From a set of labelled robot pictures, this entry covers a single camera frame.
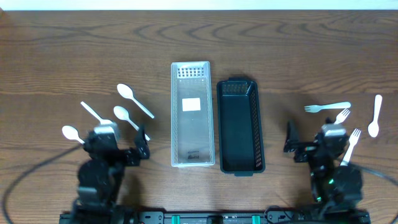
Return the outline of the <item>white plastic fork top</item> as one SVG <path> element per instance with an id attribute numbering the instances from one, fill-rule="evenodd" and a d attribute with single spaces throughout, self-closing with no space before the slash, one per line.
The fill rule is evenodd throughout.
<path id="1" fill-rule="evenodd" d="M 304 110 L 308 113 L 317 113 L 321 110 L 337 110 L 337 109 L 347 109 L 351 107 L 351 103 L 348 101 L 332 103 L 327 105 L 308 105 L 304 106 Z"/>

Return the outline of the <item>white plastic fork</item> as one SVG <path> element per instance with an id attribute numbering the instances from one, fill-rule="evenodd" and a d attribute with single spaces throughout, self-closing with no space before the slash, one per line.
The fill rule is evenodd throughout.
<path id="1" fill-rule="evenodd" d="M 332 103 L 327 105 L 308 105 L 304 106 L 304 110 L 308 113 L 317 113 L 321 110 L 337 110 L 337 109 L 347 109 L 351 107 L 351 103 L 348 101 Z"/>
<path id="2" fill-rule="evenodd" d="M 349 147 L 343 157 L 343 160 L 340 163 L 341 166 L 347 166 L 348 163 L 350 162 L 354 147 L 355 147 L 355 145 L 357 145 L 360 135 L 361 135 L 361 130 L 358 128 L 356 128 L 351 133 L 351 135 L 349 137 Z"/>
<path id="3" fill-rule="evenodd" d="M 345 119 L 349 116 L 349 114 L 351 113 L 351 111 L 349 109 L 344 109 L 343 111 L 341 111 L 335 119 L 334 124 L 340 124 L 342 122 L 345 121 Z"/>

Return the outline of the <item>black plastic basket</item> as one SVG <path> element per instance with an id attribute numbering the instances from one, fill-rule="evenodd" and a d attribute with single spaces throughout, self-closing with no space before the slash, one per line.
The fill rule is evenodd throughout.
<path id="1" fill-rule="evenodd" d="M 257 83 L 229 78 L 216 86 L 220 169 L 236 177 L 266 169 Z"/>

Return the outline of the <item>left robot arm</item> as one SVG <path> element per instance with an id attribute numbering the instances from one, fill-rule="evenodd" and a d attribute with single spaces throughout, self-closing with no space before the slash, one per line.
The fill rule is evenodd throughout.
<path id="1" fill-rule="evenodd" d="M 89 154 L 78 171 L 78 198 L 69 214 L 60 215 L 60 223 L 130 224 L 139 223 L 134 209 L 117 204 L 125 168 L 138 166 L 150 158 L 146 131 L 140 126 L 134 138 L 135 147 L 121 150 L 114 132 L 116 124 L 100 125 L 84 140 L 83 149 Z"/>

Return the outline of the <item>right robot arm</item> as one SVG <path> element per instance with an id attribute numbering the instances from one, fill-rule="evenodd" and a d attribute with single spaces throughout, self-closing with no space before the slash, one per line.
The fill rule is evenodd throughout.
<path id="1" fill-rule="evenodd" d="M 315 205 L 303 214 L 312 220 L 364 223 L 367 213 L 356 209 L 363 199 L 361 171 L 353 166 L 334 164 L 348 144 L 341 124 L 326 123 L 312 142 L 302 142 L 293 121 L 287 123 L 284 152 L 293 152 L 296 163 L 309 165 L 311 190 Z"/>

